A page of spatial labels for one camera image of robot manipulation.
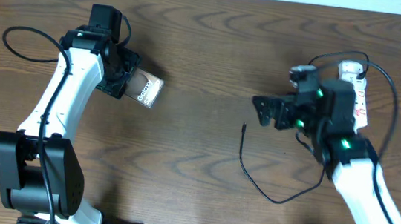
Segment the galaxy smartphone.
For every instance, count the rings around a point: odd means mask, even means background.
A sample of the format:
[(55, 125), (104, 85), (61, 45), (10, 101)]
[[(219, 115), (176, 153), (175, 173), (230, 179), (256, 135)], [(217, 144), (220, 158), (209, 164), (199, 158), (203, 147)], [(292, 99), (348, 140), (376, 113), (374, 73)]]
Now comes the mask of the galaxy smartphone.
[(151, 108), (164, 84), (162, 79), (138, 68), (127, 84), (125, 95), (144, 107)]

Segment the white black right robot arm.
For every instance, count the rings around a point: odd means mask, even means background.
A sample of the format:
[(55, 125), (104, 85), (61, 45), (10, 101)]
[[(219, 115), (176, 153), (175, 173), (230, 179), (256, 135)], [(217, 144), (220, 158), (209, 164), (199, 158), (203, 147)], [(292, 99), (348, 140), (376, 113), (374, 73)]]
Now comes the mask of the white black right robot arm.
[(360, 86), (341, 77), (321, 80), (309, 67), (291, 71), (290, 81), (295, 93), (252, 98), (260, 124), (273, 120), (277, 130), (296, 128), (311, 139), (316, 161), (355, 224), (401, 224), (379, 154), (355, 126)]

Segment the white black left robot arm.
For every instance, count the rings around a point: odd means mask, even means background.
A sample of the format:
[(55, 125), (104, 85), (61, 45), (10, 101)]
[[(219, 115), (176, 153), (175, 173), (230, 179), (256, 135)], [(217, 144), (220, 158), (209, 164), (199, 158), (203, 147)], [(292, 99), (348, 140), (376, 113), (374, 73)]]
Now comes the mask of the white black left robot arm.
[(85, 178), (73, 144), (94, 90), (119, 99), (137, 72), (140, 57), (120, 31), (103, 23), (69, 30), (60, 40), (32, 27), (58, 50), (56, 69), (41, 99), (14, 131), (0, 131), (0, 199), (7, 209), (32, 216), (35, 224), (105, 224), (83, 197)]

